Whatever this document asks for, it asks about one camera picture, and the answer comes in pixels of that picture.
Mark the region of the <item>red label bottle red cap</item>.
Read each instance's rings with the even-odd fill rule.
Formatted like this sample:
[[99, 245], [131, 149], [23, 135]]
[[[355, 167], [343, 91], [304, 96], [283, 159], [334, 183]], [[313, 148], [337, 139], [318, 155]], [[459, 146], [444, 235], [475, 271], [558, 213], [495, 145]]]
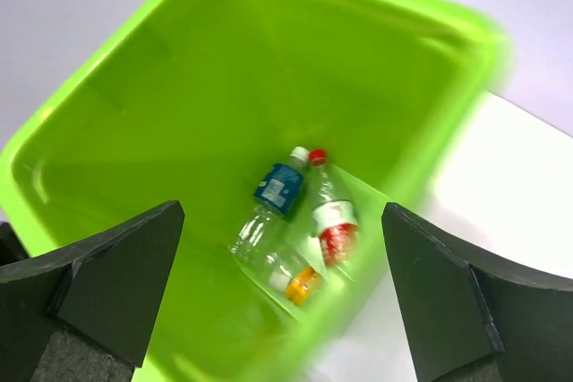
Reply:
[[355, 205], [338, 170], [325, 149], [309, 154], [312, 220], [326, 267], [348, 260], [355, 246], [358, 222]]

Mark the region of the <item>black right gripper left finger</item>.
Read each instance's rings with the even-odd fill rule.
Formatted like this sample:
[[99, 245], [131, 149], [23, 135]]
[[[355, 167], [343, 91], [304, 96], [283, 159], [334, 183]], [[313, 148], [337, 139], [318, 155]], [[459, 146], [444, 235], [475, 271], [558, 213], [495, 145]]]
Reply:
[[142, 366], [184, 224], [170, 200], [1, 266], [3, 381], [130, 381]]

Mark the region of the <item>blue label bottle white cap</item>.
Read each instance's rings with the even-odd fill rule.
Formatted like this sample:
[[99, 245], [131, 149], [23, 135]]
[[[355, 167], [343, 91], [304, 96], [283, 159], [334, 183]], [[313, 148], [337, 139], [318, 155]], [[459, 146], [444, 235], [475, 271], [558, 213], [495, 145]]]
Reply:
[[255, 265], [276, 245], [304, 187], [310, 151], [295, 147], [287, 161], [274, 164], [256, 187], [252, 213], [229, 247], [242, 264]]

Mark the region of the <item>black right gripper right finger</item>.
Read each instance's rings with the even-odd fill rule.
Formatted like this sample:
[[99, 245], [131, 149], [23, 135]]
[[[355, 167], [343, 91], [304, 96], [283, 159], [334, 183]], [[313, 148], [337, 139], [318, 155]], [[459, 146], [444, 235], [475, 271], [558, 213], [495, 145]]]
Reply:
[[572, 281], [389, 203], [381, 216], [420, 381], [570, 381]]

